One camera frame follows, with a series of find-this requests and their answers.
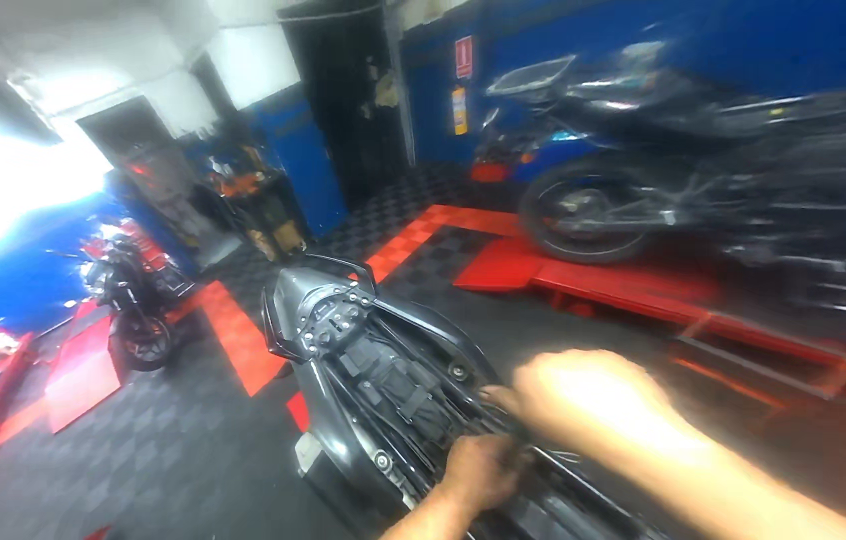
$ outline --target fender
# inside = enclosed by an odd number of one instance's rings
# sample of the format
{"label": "fender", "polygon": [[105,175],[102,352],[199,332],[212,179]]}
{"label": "fender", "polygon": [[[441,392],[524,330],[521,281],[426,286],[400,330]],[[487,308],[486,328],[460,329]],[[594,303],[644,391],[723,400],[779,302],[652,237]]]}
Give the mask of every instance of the fender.
{"label": "fender", "polygon": [[515,163],[510,179],[517,184],[528,184],[552,167],[606,148],[613,146],[592,133],[555,131],[540,141],[535,150],[524,153],[525,157]]}

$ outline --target motorcycle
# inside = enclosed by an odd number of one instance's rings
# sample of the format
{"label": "motorcycle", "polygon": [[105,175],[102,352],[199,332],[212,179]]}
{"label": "motorcycle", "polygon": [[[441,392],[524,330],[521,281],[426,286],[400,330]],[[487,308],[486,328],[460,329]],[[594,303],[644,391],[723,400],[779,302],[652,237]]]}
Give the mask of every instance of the motorcycle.
{"label": "motorcycle", "polygon": [[469,538],[664,537],[585,480],[571,454],[530,444],[524,428],[480,401],[477,388],[500,379],[459,327],[385,294],[369,267],[306,260],[348,276],[305,265],[271,276],[262,291],[266,343],[291,362],[309,411],[304,437],[376,510],[414,508],[441,479],[456,437],[509,434],[536,457],[527,489],[484,513]]}
{"label": "motorcycle", "polygon": [[177,344],[165,314],[194,283],[165,253],[147,259],[138,234],[103,228],[111,230],[86,243],[81,255],[47,251],[81,259],[79,272],[91,298],[116,312],[109,346],[114,361],[135,371],[156,371],[169,362]]}
{"label": "motorcycle", "polygon": [[483,124],[474,176],[528,183],[520,220],[549,254],[631,260],[671,232],[705,233],[748,266],[813,277],[846,312],[846,92],[765,99],[657,67],[661,43],[605,65],[575,55],[511,71],[487,96],[529,119]]}

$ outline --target doorway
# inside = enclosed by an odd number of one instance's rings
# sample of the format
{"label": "doorway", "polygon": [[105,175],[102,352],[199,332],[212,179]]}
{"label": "doorway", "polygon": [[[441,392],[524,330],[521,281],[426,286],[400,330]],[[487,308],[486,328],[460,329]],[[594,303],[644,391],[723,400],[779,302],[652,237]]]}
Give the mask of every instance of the doorway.
{"label": "doorway", "polygon": [[[277,11],[281,19],[313,18],[285,22],[284,30],[350,211],[406,166],[379,6],[379,0],[330,0]],[[334,16],[350,12],[359,13]]]}
{"label": "doorway", "polygon": [[132,183],[153,214],[195,252],[202,269],[239,245],[238,238],[189,202],[197,179],[183,151],[145,97],[136,97],[76,121],[113,166]]}

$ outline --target fire extinguisher sign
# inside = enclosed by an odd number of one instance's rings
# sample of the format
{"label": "fire extinguisher sign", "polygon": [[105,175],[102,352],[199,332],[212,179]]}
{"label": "fire extinguisher sign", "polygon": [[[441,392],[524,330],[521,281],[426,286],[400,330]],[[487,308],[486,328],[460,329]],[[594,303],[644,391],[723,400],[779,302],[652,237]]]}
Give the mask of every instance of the fire extinguisher sign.
{"label": "fire extinguisher sign", "polygon": [[456,79],[473,76],[473,37],[467,35],[456,40]]}

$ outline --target red floor tile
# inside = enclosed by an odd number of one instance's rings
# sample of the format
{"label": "red floor tile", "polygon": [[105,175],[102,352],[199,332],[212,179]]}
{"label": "red floor tile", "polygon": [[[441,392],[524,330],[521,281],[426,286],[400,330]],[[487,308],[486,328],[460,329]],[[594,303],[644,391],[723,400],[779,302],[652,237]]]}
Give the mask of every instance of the red floor tile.
{"label": "red floor tile", "polygon": [[256,395],[272,381],[285,359],[266,349],[262,332],[222,283],[213,281],[196,295],[246,393]]}

